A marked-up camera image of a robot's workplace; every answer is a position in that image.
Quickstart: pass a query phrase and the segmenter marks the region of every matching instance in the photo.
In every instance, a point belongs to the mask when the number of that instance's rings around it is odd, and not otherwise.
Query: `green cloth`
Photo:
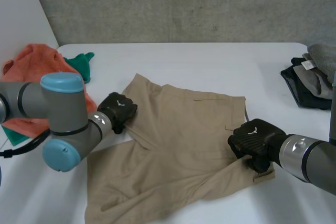
[[[28,136],[22,135],[16,131],[12,131],[6,127],[2,126],[2,129],[4,130],[6,136],[13,146],[22,143],[24,140],[27,140],[29,138]]]
[[[95,56],[93,52],[89,52],[87,54],[79,54],[73,59],[67,59],[64,57],[67,64],[76,69],[80,75],[82,76],[84,83],[88,83],[90,81],[90,65],[89,61]],[[6,136],[13,146],[22,143],[24,140],[27,140],[29,137],[22,135],[16,131],[12,131],[6,127],[2,126]]]
[[[89,61],[95,56],[93,52],[88,52],[87,54],[77,55],[73,59],[64,58],[66,63],[76,69],[82,76],[84,83],[90,81],[90,65]]]

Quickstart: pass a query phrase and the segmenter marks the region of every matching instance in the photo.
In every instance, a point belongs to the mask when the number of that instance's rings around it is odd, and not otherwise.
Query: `clothing label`
[[[313,60],[307,60],[307,61],[301,62],[301,64],[306,70],[310,70],[316,67],[315,62]]]

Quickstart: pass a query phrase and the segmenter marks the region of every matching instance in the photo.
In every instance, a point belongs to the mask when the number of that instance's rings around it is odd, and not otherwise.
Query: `orange towel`
[[[45,74],[59,71],[78,73],[55,49],[45,44],[29,44],[14,60],[4,64],[1,81],[40,82]],[[89,113],[97,109],[86,90],[85,100]],[[11,119],[3,125],[30,137],[36,137],[49,128],[47,119]]]

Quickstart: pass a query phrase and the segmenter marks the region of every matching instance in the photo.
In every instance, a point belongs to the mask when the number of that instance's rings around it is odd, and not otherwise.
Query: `black cable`
[[[50,135],[50,129],[43,131],[39,134],[36,138],[31,140],[29,143],[25,144],[24,146],[18,149],[8,149],[3,152],[0,152],[0,157],[10,158],[16,155],[21,155],[27,152],[32,151],[36,147],[38,147],[48,136]]]

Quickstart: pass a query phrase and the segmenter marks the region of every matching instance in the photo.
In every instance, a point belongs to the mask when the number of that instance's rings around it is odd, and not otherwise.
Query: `white wall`
[[[39,0],[0,0],[0,65],[33,42],[58,48]]]

